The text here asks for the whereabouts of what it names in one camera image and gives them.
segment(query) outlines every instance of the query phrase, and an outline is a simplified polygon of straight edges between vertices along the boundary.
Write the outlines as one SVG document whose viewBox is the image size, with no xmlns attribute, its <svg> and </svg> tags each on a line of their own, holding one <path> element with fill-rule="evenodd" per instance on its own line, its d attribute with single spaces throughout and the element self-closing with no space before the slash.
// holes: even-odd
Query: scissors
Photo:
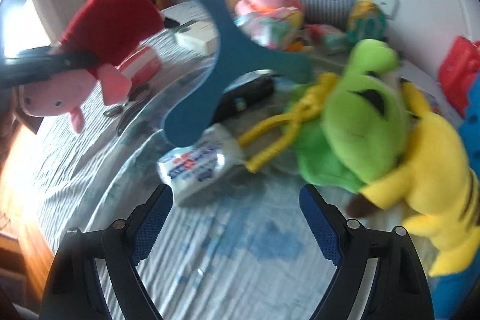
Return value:
<svg viewBox="0 0 480 320">
<path fill-rule="evenodd" d="M 123 133 L 127 125 L 146 105 L 150 100 L 151 94 L 152 91 L 148 83 L 141 83 L 131 89 L 126 103 L 114 106 L 103 112 L 103 115 L 108 118 L 116 118 L 121 115 L 116 128 L 117 136 Z"/>
</svg>

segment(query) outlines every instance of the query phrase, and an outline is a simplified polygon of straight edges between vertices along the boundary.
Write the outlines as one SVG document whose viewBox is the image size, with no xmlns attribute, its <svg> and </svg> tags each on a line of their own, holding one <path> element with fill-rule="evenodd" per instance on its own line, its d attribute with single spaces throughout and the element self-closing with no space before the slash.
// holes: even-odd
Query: yellow toy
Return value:
<svg viewBox="0 0 480 320">
<path fill-rule="evenodd" d="M 306 90 L 304 96 L 288 113 L 275 115 L 259 122 L 237 139 L 238 144 L 243 148 L 271 129 L 287 124 L 285 132 L 280 139 L 245 163 L 248 171 L 257 172 L 265 163 L 295 141 L 302 122 L 311 120 L 321 114 L 325 98 L 332 91 L 337 80 L 338 76 L 333 73 L 321 74 L 317 79 L 317 83 Z"/>
<path fill-rule="evenodd" d="M 455 129 L 431 111 L 411 83 L 402 89 L 419 120 L 399 167 L 361 194 L 382 209 L 405 199 L 418 214 L 403 226 L 410 234 L 429 237 L 439 250 L 429 275 L 455 274 L 471 264 L 480 245 L 478 180 Z"/>
</svg>

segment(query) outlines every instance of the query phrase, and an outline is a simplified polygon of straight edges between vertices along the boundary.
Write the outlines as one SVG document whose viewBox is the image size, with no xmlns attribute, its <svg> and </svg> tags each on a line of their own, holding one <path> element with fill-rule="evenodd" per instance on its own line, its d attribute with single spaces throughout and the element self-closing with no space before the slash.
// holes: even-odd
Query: blue wooden toy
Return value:
<svg viewBox="0 0 480 320">
<path fill-rule="evenodd" d="M 303 53 L 272 51 L 251 41 L 234 24 L 225 0 L 194 0 L 210 14 L 217 26 L 219 46 L 215 65 L 203 82 L 165 116 L 166 139 L 177 147 L 194 144 L 208 128 L 223 91 L 238 77 L 270 69 L 297 83 L 313 79 L 310 59 Z"/>
</svg>

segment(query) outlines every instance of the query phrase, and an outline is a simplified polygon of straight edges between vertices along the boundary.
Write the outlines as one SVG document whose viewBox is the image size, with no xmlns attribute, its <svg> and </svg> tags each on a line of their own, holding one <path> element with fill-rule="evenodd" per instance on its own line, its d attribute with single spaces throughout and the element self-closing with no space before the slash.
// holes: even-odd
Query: metal screw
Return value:
<svg viewBox="0 0 480 320">
<path fill-rule="evenodd" d="M 117 220 L 113 222 L 114 229 L 122 229 L 125 226 L 125 220 Z"/>
<path fill-rule="evenodd" d="M 67 229 L 68 236 L 75 236 L 78 233 L 78 228 L 69 228 Z"/>
<path fill-rule="evenodd" d="M 346 222 L 346 225 L 352 229 L 360 228 L 360 223 L 356 219 L 351 219 Z"/>
<path fill-rule="evenodd" d="M 402 226 L 398 226 L 395 227 L 395 233 L 399 236 L 405 236 L 407 234 L 407 230 Z"/>
</svg>

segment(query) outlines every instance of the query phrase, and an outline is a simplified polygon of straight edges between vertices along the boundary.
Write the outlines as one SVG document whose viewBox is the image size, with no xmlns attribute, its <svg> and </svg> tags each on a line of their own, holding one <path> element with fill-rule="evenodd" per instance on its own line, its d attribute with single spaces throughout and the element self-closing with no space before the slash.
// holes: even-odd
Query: green frog plush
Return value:
<svg viewBox="0 0 480 320">
<path fill-rule="evenodd" d="M 398 66 L 397 53 L 381 41 L 362 40 L 353 48 L 322 114 L 303 124 L 294 143 L 306 181 L 356 193 L 399 164 L 408 117 L 398 78 L 388 80 Z"/>
</svg>

